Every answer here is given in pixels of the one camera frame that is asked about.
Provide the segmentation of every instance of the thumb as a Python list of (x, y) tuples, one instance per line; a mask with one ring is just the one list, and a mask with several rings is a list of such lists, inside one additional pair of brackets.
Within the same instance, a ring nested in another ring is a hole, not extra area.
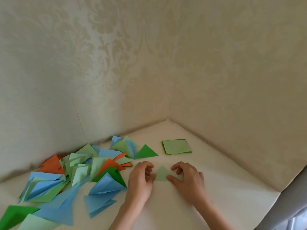
[(154, 181), (154, 179), (156, 178), (156, 176), (157, 176), (156, 174), (150, 175), (149, 178), (147, 179), (147, 182), (152, 183)]
[(177, 178), (175, 178), (174, 176), (172, 176), (172, 175), (167, 175), (166, 176), (166, 178), (167, 178), (167, 180), (169, 180), (171, 183), (173, 183), (173, 185), (175, 186), (175, 187), (179, 187), (179, 185), (180, 185), (180, 181), (177, 179)]

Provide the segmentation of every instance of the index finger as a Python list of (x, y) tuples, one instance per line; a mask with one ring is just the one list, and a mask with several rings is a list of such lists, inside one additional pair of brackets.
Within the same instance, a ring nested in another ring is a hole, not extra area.
[(188, 165), (186, 163), (183, 163), (182, 161), (174, 164), (172, 167), (171, 167), (171, 170), (176, 170), (178, 168), (181, 168), (183, 171), (188, 167)]
[(147, 167), (153, 168), (154, 164), (149, 161), (143, 161), (139, 167), (140, 169), (145, 170)]

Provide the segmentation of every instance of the wall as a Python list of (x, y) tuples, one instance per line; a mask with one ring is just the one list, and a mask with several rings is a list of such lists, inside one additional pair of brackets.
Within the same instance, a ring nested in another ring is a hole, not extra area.
[(178, 3), (0, 0), (0, 177), (166, 119)]
[(307, 164), (307, 0), (181, 0), (172, 120), (283, 190)]

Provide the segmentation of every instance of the hand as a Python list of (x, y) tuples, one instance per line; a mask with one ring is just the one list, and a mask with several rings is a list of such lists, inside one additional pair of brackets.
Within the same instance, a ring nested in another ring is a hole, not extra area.
[(202, 172), (198, 172), (194, 166), (182, 161), (173, 165), (171, 170), (177, 170), (176, 174), (183, 172), (182, 182), (172, 175), (168, 175), (166, 178), (174, 184), (186, 201), (194, 206), (200, 201), (210, 202)]
[(139, 162), (131, 171), (128, 181), (126, 203), (143, 207), (148, 200), (156, 174), (150, 174), (154, 165), (148, 161)]

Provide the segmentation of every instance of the person's left hand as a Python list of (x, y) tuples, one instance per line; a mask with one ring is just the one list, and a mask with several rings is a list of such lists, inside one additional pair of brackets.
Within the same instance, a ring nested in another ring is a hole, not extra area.
[(126, 203), (144, 206), (153, 187), (156, 174), (150, 174), (154, 165), (148, 161), (139, 162), (131, 171), (128, 181)]

